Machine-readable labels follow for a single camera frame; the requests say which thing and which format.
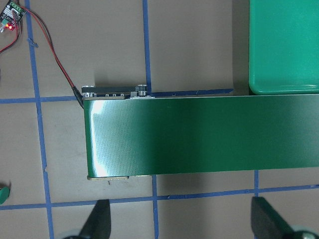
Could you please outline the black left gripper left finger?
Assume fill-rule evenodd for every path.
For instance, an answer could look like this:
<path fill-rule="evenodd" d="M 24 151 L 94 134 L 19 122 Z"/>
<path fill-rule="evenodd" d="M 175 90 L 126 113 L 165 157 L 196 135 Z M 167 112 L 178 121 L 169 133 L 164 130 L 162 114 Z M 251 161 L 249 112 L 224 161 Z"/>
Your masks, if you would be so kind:
<path fill-rule="evenodd" d="M 111 235 L 111 210 L 109 200 L 98 200 L 80 231 L 82 239 L 109 239 Z"/>

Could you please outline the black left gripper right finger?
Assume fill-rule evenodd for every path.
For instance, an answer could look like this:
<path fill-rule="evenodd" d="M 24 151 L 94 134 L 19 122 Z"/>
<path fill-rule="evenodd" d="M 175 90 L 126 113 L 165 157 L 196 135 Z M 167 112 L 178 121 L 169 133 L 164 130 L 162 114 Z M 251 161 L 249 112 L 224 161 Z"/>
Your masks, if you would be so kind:
<path fill-rule="evenodd" d="M 264 197 L 251 200 L 251 229 L 257 239 L 298 239 L 299 233 Z"/>

